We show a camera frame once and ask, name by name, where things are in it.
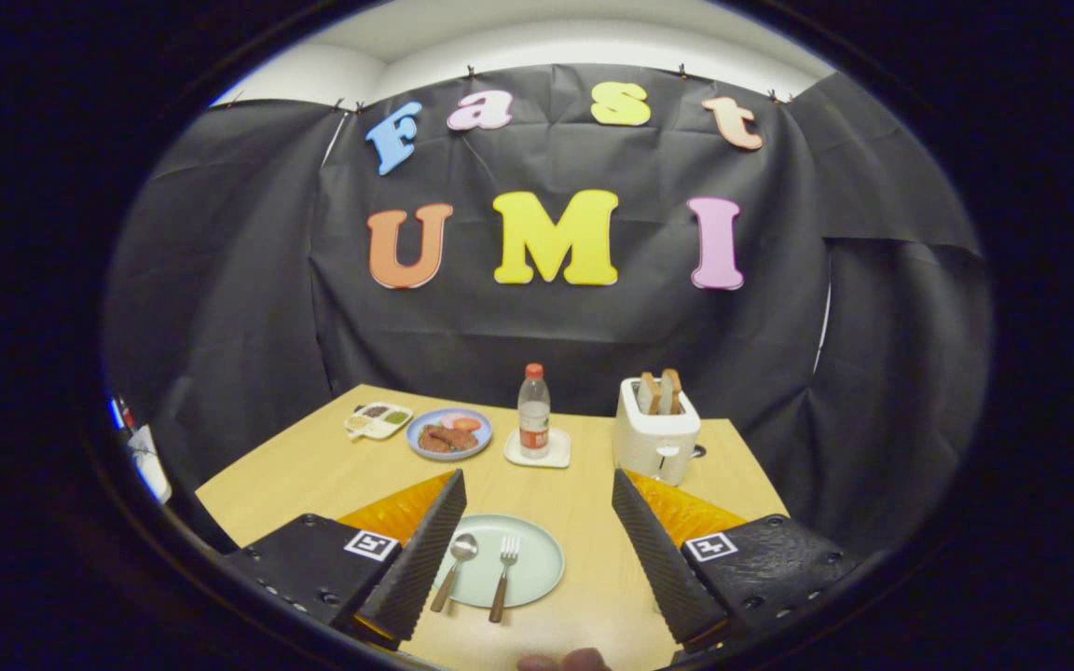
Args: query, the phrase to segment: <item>letter m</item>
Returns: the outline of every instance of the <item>letter m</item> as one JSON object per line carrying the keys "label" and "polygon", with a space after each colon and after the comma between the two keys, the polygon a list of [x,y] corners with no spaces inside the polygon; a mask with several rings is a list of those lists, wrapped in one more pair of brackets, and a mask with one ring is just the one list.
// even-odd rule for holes
{"label": "letter m", "polygon": [[619,274],[611,265],[609,227],[619,199],[611,191],[579,191],[570,199],[562,219],[554,224],[528,191],[500,194],[491,204],[504,216],[504,259],[495,268],[502,285],[527,285],[534,271],[525,263],[525,249],[537,272],[553,281],[570,251],[570,265],[563,277],[570,285],[614,285]]}

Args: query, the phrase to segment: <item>finger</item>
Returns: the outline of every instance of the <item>finger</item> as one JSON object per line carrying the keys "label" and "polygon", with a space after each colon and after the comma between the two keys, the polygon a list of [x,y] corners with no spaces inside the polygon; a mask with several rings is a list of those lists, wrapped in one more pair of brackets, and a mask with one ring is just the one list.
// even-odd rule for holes
{"label": "finger", "polygon": [[557,662],[542,654],[526,654],[517,661],[517,671],[558,671]]}
{"label": "finger", "polygon": [[605,656],[593,646],[570,651],[562,658],[562,671],[611,671]]}

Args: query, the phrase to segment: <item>fork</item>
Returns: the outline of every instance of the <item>fork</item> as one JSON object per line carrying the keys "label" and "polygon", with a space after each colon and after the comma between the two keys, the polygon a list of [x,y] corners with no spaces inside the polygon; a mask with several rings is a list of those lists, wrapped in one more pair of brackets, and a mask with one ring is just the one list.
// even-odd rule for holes
{"label": "fork", "polygon": [[495,600],[491,602],[489,622],[498,622],[504,616],[504,592],[508,590],[508,568],[520,558],[520,537],[505,536],[499,541],[499,564],[504,565],[504,573],[499,573],[499,584],[495,586]]}

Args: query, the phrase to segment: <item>blue letter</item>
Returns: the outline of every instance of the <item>blue letter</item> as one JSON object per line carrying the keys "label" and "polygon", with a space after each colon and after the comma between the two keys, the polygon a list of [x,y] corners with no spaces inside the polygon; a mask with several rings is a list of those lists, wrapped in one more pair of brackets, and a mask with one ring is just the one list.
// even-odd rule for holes
{"label": "blue letter", "polygon": [[379,151],[379,174],[388,174],[401,161],[413,156],[413,146],[402,141],[417,137],[417,123],[409,118],[417,112],[421,112],[420,102],[406,102],[404,107],[367,131],[366,140],[375,144],[376,151]]}

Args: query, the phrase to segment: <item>green plate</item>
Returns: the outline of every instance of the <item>green plate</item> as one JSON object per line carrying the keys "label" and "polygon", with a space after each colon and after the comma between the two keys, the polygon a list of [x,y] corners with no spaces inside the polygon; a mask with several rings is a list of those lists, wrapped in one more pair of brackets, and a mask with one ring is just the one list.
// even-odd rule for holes
{"label": "green plate", "polygon": [[[478,554],[475,559],[462,561],[455,574],[455,585],[450,590],[450,598],[459,603],[491,608],[499,572],[504,570],[504,565],[499,564],[499,542],[504,536],[520,537],[520,558],[508,568],[505,608],[532,603],[548,595],[562,581],[562,571],[566,568],[562,545],[557,544],[554,536],[533,522],[508,514],[468,514],[459,523],[451,543],[459,534],[471,534],[478,543]],[[445,581],[453,564],[455,557],[447,552],[438,568],[435,589]]]}

